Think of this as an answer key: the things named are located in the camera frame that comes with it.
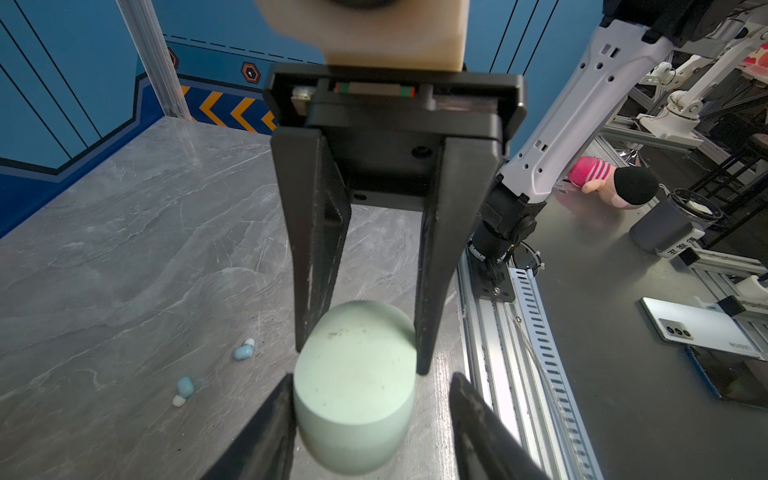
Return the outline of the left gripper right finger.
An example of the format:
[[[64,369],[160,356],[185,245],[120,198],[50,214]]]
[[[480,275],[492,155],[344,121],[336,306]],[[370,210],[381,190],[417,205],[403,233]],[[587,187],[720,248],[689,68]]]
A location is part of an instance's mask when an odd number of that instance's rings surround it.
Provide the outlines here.
[[[548,479],[460,372],[451,379],[449,408],[461,480]]]

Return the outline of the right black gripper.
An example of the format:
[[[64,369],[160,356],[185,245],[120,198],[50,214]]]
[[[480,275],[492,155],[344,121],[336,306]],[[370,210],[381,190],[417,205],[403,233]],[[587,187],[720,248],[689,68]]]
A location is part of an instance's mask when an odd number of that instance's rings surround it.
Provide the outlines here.
[[[276,63],[263,95],[277,122],[271,148],[293,262],[296,350],[330,307],[350,201],[412,211],[425,203],[414,325],[416,373],[427,375],[501,145],[527,114],[524,77]]]

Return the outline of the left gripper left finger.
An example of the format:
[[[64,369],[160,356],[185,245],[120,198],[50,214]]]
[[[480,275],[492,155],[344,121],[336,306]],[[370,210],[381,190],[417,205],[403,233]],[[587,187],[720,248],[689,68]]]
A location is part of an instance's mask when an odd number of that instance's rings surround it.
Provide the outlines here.
[[[297,419],[286,374],[202,479],[289,479]]]

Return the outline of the green charging case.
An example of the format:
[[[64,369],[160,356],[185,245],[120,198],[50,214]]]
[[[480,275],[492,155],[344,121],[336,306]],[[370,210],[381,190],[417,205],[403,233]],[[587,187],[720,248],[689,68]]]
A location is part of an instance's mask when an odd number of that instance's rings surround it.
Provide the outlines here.
[[[328,310],[293,375],[299,433],[312,457],[342,475],[387,463],[409,430],[416,361],[414,325],[400,309],[358,300]]]

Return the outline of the neighbour white robot arm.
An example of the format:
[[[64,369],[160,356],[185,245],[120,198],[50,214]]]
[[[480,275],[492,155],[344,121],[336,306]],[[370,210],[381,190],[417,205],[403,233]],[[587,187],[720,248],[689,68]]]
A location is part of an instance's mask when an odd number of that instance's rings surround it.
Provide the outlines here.
[[[630,145],[683,152],[698,148],[703,138],[694,130],[703,116],[705,97],[766,41],[765,7],[727,18],[704,39],[680,48],[690,55],[681,66],[661,62],[640,80],[655,89],[658,113],[632,119],[616,115],[600,134]]]

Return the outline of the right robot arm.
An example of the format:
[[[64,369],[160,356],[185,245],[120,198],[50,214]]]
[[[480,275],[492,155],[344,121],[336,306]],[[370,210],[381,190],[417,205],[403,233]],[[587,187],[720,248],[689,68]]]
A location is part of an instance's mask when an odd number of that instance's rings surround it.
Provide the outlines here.
[[[277,63],[264,98],[293,260],[295,341],[329,309],[355,203],[422,215],[416,370],[431,366],[468,243],[502,259],[535,226],[567,164],[670,52],[721,39],[761,1],[607,1],[578,67],[513,158],[528,107],[519,75],[463,67],[465,1],[262,1],[321,65]]]

